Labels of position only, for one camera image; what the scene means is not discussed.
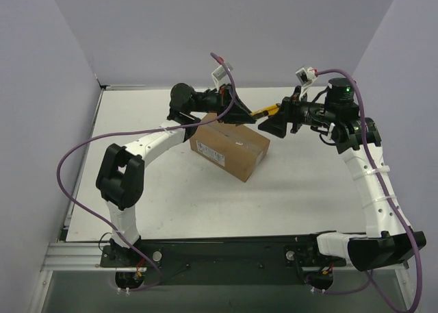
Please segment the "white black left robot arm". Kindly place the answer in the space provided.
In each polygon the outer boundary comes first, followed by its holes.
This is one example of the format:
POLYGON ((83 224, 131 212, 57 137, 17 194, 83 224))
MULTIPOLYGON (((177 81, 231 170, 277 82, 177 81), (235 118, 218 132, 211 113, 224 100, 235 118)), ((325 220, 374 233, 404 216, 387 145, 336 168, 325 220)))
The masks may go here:
POLYGON ((147 134, 124 146, 110 145, 104 154, 96 187, 106 201, 110 222, 114 225, 111 245, 116 258, 125 266, 140 259, 140 239, 136 225, 135 204, 144 191, 144 170, 167 150, 188 141, 201 120, 193 112, 224 114, 221 123, 244 125, 256 123, 251 110, 233 94, 230 84, 219 89, 197 92, 178 83, 170 91, 170 110, 160 125, 161 131, 147 134))

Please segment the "brown cardboard express box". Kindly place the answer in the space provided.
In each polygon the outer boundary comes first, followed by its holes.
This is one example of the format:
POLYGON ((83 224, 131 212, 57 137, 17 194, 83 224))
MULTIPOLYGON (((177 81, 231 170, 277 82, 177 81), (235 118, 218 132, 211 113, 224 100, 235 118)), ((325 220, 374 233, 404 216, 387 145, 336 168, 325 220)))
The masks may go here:
POLYGON ((270 139, 245 125, 220 123, 206 114, 207 122, 190 138, 190 148, 227 173, 246 182, 265 158, 270 139))

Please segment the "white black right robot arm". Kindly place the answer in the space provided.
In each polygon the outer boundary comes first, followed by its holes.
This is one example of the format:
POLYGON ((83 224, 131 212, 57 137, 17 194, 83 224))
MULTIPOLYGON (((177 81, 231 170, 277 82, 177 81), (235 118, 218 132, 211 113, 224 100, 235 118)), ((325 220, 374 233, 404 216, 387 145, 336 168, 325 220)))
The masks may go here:
POLYGON ((350 171, 365 215, 365 232, 320 233, 315 238, 318 253, 343 258, 359 271, 401 264, 410 258, 419 264, 425 235, 413 231, 402 212, 389 180, 381 136, 375 122, 365 117, 357 85, 345 77, 332 78, 321 93, 324 103, 308 101, 298 86, 292 96, 258 113, 265 119, 258 128, 276 137, 295 134, 308 125, 331 139, 350 171))

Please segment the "yellow utility knife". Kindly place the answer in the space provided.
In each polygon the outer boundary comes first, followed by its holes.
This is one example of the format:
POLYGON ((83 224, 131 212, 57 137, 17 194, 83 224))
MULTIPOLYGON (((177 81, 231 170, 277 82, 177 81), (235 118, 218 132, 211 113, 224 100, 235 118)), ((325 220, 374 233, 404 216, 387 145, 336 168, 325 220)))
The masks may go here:
POLYGON ((281 104, 280 103, 276 103, 274 105, 270 105, 268 107, 262 108, 260 110, 254 111, 251 113, 252 117, 255 119, 260 119, 260 118, 264 118, 264 117, 268 117, 268 116, 273 116, 275 115, 280 108, 281 104))

